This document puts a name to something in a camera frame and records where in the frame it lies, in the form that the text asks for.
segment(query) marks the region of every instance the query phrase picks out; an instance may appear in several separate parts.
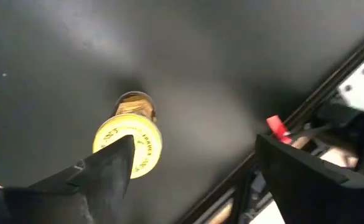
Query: red clip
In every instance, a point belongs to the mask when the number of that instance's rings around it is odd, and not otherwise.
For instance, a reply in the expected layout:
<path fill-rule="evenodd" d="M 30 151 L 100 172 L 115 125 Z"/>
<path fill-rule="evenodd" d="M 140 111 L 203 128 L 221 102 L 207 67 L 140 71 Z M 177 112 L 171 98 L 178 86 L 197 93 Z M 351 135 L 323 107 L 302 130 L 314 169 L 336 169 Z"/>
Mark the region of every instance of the red clip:
<path fill-rule="evenodd" d="M 276 135 L 276 137 L 285 144 L 292 143 L 292 139 L 286 136 L 288 132 L 287 127 L 282 123 L 280 117 L 278 115 L 274 115 L 268 119 L 268 126 L 271 131 Z"/>

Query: red tag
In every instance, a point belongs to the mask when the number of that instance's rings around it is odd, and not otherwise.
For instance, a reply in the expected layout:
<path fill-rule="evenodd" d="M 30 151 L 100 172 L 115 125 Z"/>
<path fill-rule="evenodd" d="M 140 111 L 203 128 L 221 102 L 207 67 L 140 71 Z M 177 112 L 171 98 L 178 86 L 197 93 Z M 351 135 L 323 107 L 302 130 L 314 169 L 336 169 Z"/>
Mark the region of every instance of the red tag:
<path fill-rule="evenodd" d="M 274 115 L 268 119 L 266 119 L 268 122 L 268 126 L 271 129 L 271 131 L 276 135 L 276 137 L 285 144 L 290 144 L 292 142 L 292 139 L 285 136 L 286 132 L 288 131 L 286 126 L 282 123 L 281 119 L 278 115 Z"/>

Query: metal frame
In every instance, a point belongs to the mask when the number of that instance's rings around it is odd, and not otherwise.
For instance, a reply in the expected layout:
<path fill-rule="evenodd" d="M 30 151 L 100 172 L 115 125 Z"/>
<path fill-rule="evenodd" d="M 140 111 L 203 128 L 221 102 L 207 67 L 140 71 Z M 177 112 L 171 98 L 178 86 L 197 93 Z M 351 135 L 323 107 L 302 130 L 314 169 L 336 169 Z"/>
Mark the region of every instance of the metal frame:
<path fill-rule="evenodd" d="M 296 126 L 307 121 L 314 108 L 318 107 L 322 102 L 328 100 L 333 93 L 335 88 L 341 83 L 354 69 L 356 69 L 364 61 L 364 43 L 362 43 L 357 49 L 355 49 L 349 58 L 346 58 L 344 63 L 341 64 L 337 69 L 331 73 L 331 76 L 311 94 L 303 104 L 285 120 L 285 124 L 288 128 L 292 129 Z M 240 211 L 239 208 L 244 203 L 244 180 L 249 174 L 249 170 L 252 167 L 258 165 L 258 159 L 256 158 L 254 151 L 223 181 L 221 181 L 215 188 L 209 191 L 203 199 L 197 202 L 185 215 L 183 215 L 177 223 L 193 223 L 196 221 L 204 212 L 206 212 L 222 195 L 224 195 L 232 187 L 236 187 L 235 199 L 233 201 L 233 208 L 229 221 L 236 223 Z"/>

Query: black pointed object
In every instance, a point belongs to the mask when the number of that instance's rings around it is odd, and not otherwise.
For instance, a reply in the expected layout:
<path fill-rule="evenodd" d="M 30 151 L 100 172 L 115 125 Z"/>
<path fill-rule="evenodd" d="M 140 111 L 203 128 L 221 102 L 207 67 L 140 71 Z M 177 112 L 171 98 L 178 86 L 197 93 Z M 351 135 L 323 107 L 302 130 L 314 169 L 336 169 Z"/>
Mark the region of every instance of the black pointed object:
<path fill-rule="evenodd" d="M 0 223 L 116 223 L 133 157 L 125 136 L 29 188 L 0 189 Z"/>
<path fill-rule="evenodd" d="M 265 135 L 255 150 L 286 224 L 364 223 L 364 175 Z"/>

